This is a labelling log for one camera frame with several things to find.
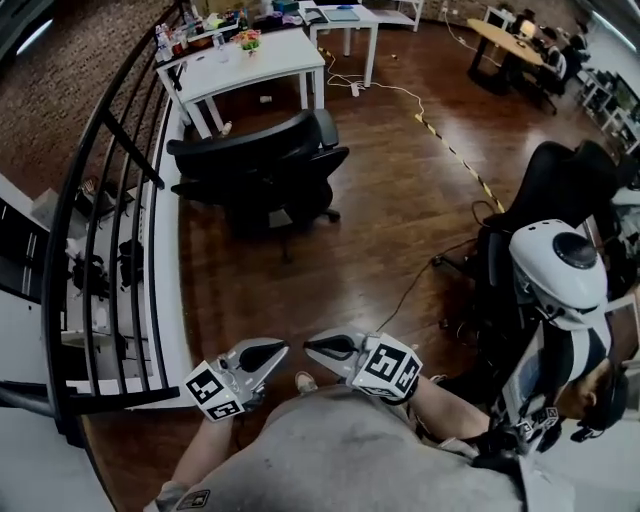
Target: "white table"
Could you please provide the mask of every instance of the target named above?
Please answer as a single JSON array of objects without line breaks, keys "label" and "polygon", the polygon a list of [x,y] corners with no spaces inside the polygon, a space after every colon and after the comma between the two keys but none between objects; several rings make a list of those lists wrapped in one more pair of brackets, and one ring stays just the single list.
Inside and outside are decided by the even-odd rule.
[{"label": "white table", "polygon": [[[322,5],[317,6],[315,2],[310,0],[303,0],[298,2],[300,14],[304,18],[305,9],[318,8],[323,14],[324,11],[337,9],[338,5]],[[354,5],[352,11],[357,14],[357,21],[330,21],[327,18],[328,23],[312,23],[309,25],[309,37],[315,47],[318,46],[318,31],[319,30],[331,30],[334,28],[344,29],[344,43],[343,54],[345,57],[351,55],[351,29],[352,28],[368,28],[369,33],[369,50],[367,52],[367,63],[364,71],[364,86],[371,86],[371,75],[373,74],[373,61],[376,58],[376,42],[378,41],[378,25],[380,24],[380,18],[375,13],[362,5]]]},{"label": "white table", "polygon": [[591,71],[585,71],[585,73],[587,75],[587,80],[585,81],[582,87],[581,94],[583,96],[585,95],[585,91],[587,90],[587,87],[589,85],[593,84],[594,87],[593,89],[591,89],[591,92],[586,95],[586,98],[582,103],[582,106],[586,108],[587,105],[591,102],[591,100],[595,96],[596,92],[603,91],[607,95],[607,99],[600,104],[600,108],[598,109],[598,111],[602,111],[604,107],[607,105],[607,103],[609,103],[609,100],[612,98],[613,95],[611,94],[611,91],[609,91],[604,85],[602,85],[598,81],[598,77],[595,75],[595,73],[592,73]]},{"label": "white table", "polygon": [[631,132],[631,135],[633,135],[633,137],[636,139],[636,141],[625,150],[625,153],[629,155],[633,153],[638,146],[640,146],[640,127],[638,127],[638,125],[631,119],[631,117],[629,116],[629,112],[618,107],[609,116],[607,122],[604,123],[604,125],[602,126],[602,131],[606,131],[609,125],[614,122],[616,122],[616,124],[620,126],[620,124],[617,123],[618,120],[620,121],[620,124],[624,124],[627,127],[629,132]]},{"label": "white table", "polygon": [[[206,103],[216,128],[222,130],[224,123],[213,96],[265,80],[298,75],[300,105],[305,109],[309,107],[307,73],[313,73],[315,108],[324,108],[325,61],[301,28],[264,34],[260,38],[260,47],[252,56],[234,43],[225,45],[225,51],[229,56],[227,62],[219,62],[218,50],[209,48],[158,68],[169,96],[184,106],[202,138],[211,137],[211,131],[198,102]],[[169,68],[178,64],[184,68],[180,91],[174,89],[167,75]]]}]

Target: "black office chair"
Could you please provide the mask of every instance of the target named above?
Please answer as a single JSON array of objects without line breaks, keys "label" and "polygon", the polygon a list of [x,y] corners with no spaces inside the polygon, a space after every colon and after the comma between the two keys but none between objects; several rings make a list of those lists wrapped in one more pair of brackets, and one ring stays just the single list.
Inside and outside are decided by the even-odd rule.
[{"label": "black office chair", "polygon": [[191,181],[172,187],[185,199],[224,208],[236,236],[277,230],[283,259],[290,261],[291,229],[308,227],[320,215],[331,222],[333,192],[327,178],[349,154],[337,147],[338,131],[326,110],[304,110],[292,119],[242,137],[184,142],[171,140],[180,172]]},{"label": "black office chair", "polygon": [[595,212],[609,207],[609,201],[624,181],[620,173],[628,175],[629,171],[617,167],[595,142],[584,141],[575,151],[555,142],[540,144],[529,161],[511,207],[505,213],[483,220],[475,254],[464,262],[444,255],[433,260],[434,266],[447,263],[475,280],[472,304],[464,318],[460,322],[445,321],[442,325],[473,326],[476,332],[484,333],[485,340],[489,339],[483,346],[487,358],[504,362],[507,357],[511,362],[517,350],[505,352],[505,344],[508,340],[528,339],[522,334],[522,318],[515,296],[509,253],[513,233],[547,219],[579,226]]}]

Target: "wooden floor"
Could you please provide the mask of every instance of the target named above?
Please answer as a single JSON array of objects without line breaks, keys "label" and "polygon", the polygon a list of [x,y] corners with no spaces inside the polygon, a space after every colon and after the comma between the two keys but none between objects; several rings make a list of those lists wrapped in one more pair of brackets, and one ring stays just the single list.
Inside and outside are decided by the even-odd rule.
[{"label": "wooden floor", "polygon": [[[477,44],[471,33],[464,37]],[[364,69],[367,40],[366,30],[355,32],[350,58],[340,56],[339,33],[321,36],[320,44],[338,55],[333,71],[352,74]],[[577,87],[558,101],[554,117],[517,93],[496,97],[471,82],[466,70],[473,56],[439,25],[424,23],[417,34],[381,30],[374,80],[420,96],[425,118],[508,206],[538,144],[554,140],[574,147],[585,138],[601,141],[600,133],[576,106]],[[222,117],[234,122],[235,134],[270,126],[296,112],[294,87],[282,79],[229,94],[220,101]],[[273,96],[273,103],[261,105],[260,94]],[[194,362],[249,337],[283,338],[293,346],[287,368],[268,386],[266,404],[247,416],[242,444],[275,405],[294,395],[296,371],[332,382],[304,356],[302,342],[347,323],[376,329],[432,256],[476,235],[470,205],[486,199],[414,119],[414,98],[375,86],[358,98],[348,88],[327,87],[326,97],[341,144],[351,150],[330,178],[333,207],[343,217],[339,224],[319,220],[294,238],[292,264],[281,263],[277,241],[232,240],[218,211],[189,203],[181,209],[182,294]],[[460,276],[428,269],[385,328],[415,347],[428,375],[457,374],[473,362],[473,345],[438,327],[438,320],[455,315],[469,290]],[[139,510],[154,496],[200,418],[195,411],[123,412],[86,422],[119,509]]]}]

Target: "table leg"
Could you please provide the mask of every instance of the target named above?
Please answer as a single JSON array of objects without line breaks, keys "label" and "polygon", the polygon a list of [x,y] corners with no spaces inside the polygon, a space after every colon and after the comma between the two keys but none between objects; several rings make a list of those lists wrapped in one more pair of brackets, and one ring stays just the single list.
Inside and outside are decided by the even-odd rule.
[{"label": "table leg", "polygon": [[500,66],[500,70],[490,75],[485,73],[484,71],[478,69],[480,65],[480,60],[482,59],[482,55],[487,47],[488,39],[482,38],[480,39],[480,44],[478,45],[478,50],[476,51],[476,56],[471,63],[471,67],[467,74],[469,78],[473,80],[476,84],[478,84],[483,89],[486,89],[492,94],[496,94],[498,96],[504,96],[509,92],[509,70],[511,69],[516,57],[514,57],[511,53],[507,53],[502,61],[502,65]]},{"label": "table leg", "polygon": [[[311,40],[311,44],[317,48],[318,47],[318,29],[316,28],[316,25],[311,25],[309,27],[309,39]],[[315,80],[311,81],[311,91],[313,92],[313,94],[316,93]]]},{"label": "table leg", "polygon": [[344,29],[344,41],[342,41],[342,55],[348,57],[351,55],[351,29]]},{"label": "table leg", "polygon": [[605,131],[609,127],[609,125],[613,122],[613,118],[616,116],[616,113],[617,113],[617,110],[609,115],[609,119],[607,119],[607,122],[602,125],[602,131]]},{"label": "table leg", "polygon": [[602,102],[602,104],[600,105],[600,108],[598,109],[598,112],[602,112],[604,110],[604,107],[607,106],[607,103],[609,103],[609,101],[611,101],[611,98],[613,98],[613,95],[609,93],[609,91],[605,91],[605,93],[608,94],[608,97],[606,100]]},{"label": "table leg", "polygon": [[364,71],[364,86],[371,87],[371,75],[373,74],[373,61],[376,58],[376,42],[378,41],[378,24],[370,29],[369,51],[367,52],[367,65]]},{"label": "table leg", "polygon": [[584,100],[584,103],[582,104],[583,107],[585,108],[587,107],[587,105],[589,104],[589,102],[591,101],[591,99],[593,98],[597,90],[598,90],[598,86],[596,84],[593,84],[593,89],[591,89],[591,92],[587,95],[587,98]]},{"label": "table leg", "polygon": [[202,113],[200,112],[198,105],[193,102],[189,102],[185,106],[187,107],[187,111],[189,112],[191,119],[193,119],[193,123],[196,125],[196,129],[198,130],[200,137],[203,139],[212,137],[211,131],[209,130],[204,117],[202,117]]},{"label": "table leg", "polygon": [[182,122],[184,124],[186,124],[186,125],[190,125],[191,124],[191,118],[189,117],[189,114],[187,114],[185,112],[185,109],[184,109],[184,107],[182,105],[182,102],[180,101],[180,98],[178,97],[178,93],[174,89],[173,83],[171,82],[171,79],[169,78],[169,75],[167,74],[167,70],[166,69],[159,69],[158,70],[158,76],[160,77],[160,81],[162,82],[162,85],[164,85],[164,88],[167,90],[167,94],[169,94],[169,97],[173,100],[173,104],[178,109],[178,112],[180,113],[180,118],[182,119]]},{"label": "table leg", "polygon": [[315,84],[314,105],[315,108],[324,108],[324,67],[313,71],[313,81]]},{"label": "table leg", "polygon": [[205,98],[204,102],[207,104],[207,108],[211,113],[211,117],[213,117],[213,122],[216,125],[216,128],[219,132],[224,128],[224,123],[222,122],[222,117],[220,117],[220,112],[218,112],[218,107],[216,107],[215,102],[213,101],[213,97],[209,96]]},{"label": "table leg", "polygon": [[480,65],[480,61],[482,60],[482,55],[484,54],[484,51],[487,48],[488,42],[489,40],[486,37],[483,37],[480,39],[480,44],[478,45],[478,49],[476,50],[476,56],[473,58],[471,67],[469,68],[469,73],[475,73],[478,70],[478,66]]},{"label": "table leg", "polygon": [[302,110],[309,108],[309,98],[307,97],[307,74],[300,73],[298,75],[300,79],[300,107]]},{"label": "table leg", "polygon": [[422,9],[424,8],[424,0],[418,2],[418,8],[415,10],[416,19],[413,23],[413,31],[418,31],[418,25],[420,24],[420,18],[422,18]]}]

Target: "computer monitor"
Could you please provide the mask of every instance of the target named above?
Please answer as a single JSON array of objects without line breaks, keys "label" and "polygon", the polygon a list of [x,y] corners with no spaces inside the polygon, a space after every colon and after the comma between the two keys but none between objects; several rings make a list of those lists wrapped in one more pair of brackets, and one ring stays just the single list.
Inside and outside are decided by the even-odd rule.
[{"label": "computer monitor", "polygon": [[529,20],[524,20],[520,25],[520,34],[525,39],[533,39],[536,35],[536,24]]}]

